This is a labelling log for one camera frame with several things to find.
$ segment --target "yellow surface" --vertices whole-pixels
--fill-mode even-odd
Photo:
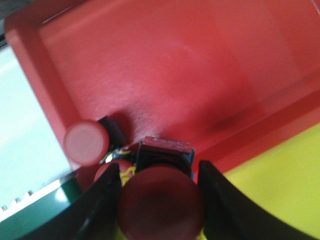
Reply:
[[[320,123],[225,176],[268,212],[320,238]]]

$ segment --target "black plastic piece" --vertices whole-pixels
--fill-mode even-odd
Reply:
[[[119,165],[113,163],[71,206],[19,240],[113,240],[120,191]]]
[[[210,162],[199,165],[208,240],[316,240],[251,201]]]
[[[168,145],[168,147],[166,147],[165,144],[164,147],[157,146],[157,144],[151,145],[153,140],[164,143],[175,143],[175,141],[154,137],[146,137],[145,140],[146,141],[142,140],[140,142],[137,152],[136,173],[152,165],[169,165],[181,170],[188,176],[191,176],[191,164],[194,157],[193,148],[190,148],[188,149],[188,152],[185,152],[178,147],[176,149]]]
[[[120,129],[120,127],[118,126],[117,122],[114,119],[112,119],[109,116],[105,116],[104,118],[101,118],[98,122],[101,123],[109,133],[109,137],[110,137],[109,151],[119,149],[127,144],[127,141],[128,141],[127,137],[122,132],[122,130]]]

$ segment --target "round red button cap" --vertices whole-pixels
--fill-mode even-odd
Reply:
[[[128,240],[194,240],[204,222],[202,193],[177,169],[146,168],[122,188],[118,222]]]
[[[82,120],[67,129],[63,148],[69,160],[82,166],[92,166],[107,154],[109,143],[109,134],[100,123]]]

